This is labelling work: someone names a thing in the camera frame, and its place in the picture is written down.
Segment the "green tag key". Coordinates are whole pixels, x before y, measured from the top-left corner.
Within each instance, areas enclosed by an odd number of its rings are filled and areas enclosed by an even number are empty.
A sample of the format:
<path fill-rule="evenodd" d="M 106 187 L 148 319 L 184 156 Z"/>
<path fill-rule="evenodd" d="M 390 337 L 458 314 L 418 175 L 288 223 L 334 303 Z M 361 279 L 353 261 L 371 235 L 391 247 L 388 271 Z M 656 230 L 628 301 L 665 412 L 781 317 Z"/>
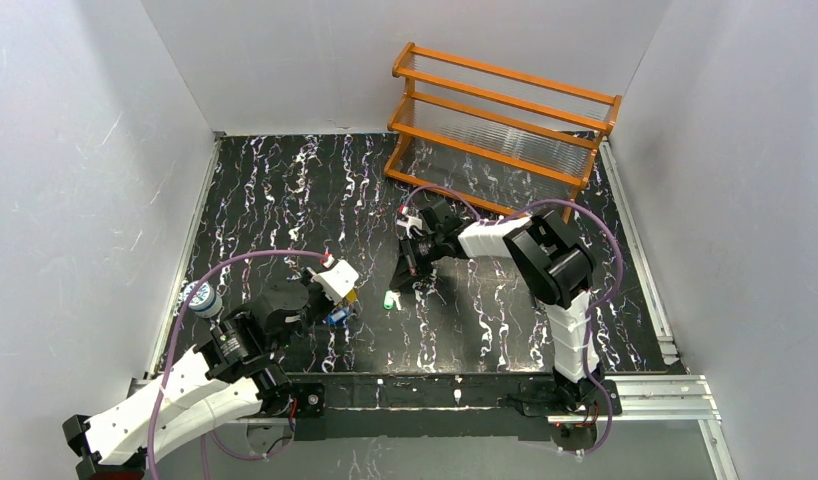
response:
<path fill-rule="evenodd" d="M 400 293 L 394 290 L 387 291 L 384 295 L 382 306 L 387 311 L 401 311 L 402 304 Z"/>

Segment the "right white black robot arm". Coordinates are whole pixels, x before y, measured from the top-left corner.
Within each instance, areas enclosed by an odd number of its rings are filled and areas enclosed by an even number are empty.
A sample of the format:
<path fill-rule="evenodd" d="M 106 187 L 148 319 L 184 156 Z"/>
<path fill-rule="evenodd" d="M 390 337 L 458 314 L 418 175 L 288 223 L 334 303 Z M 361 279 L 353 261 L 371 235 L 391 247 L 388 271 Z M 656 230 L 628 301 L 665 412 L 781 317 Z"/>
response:
<path fill-rule="evenodd" d="M 551 208 L 504 220 L 460 217 L 446 201 L 412 216 L 397 215 L 398 260 L 389 287 L 399 290 L 430 275 L 442 258 L 502 258 L 514 262 L 532 296 L 545 308 L 554 339 L 553 374 L 559 395 L 582 401 L 601 377 L 586 329 L 596 267 L 574 228 Z"/>

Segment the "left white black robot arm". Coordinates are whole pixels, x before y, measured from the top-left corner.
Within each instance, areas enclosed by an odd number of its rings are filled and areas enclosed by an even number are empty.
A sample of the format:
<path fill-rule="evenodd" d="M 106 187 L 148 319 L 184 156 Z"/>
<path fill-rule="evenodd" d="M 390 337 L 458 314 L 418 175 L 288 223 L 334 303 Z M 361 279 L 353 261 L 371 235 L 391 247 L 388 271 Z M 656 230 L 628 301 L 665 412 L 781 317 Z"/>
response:
<path fill-rule="evenodd" d="M 110 409 L 74 415 L 62 429 L 79 457 L 80 479 L 141 479 L 149 459 L 252 415 L 299 418 L 323 413 L 325 388 L 295 385 L 278 363 L 293 335 L 354 300 L 350 285 L 280 282 L 224 316 L 202 343 Z"/>

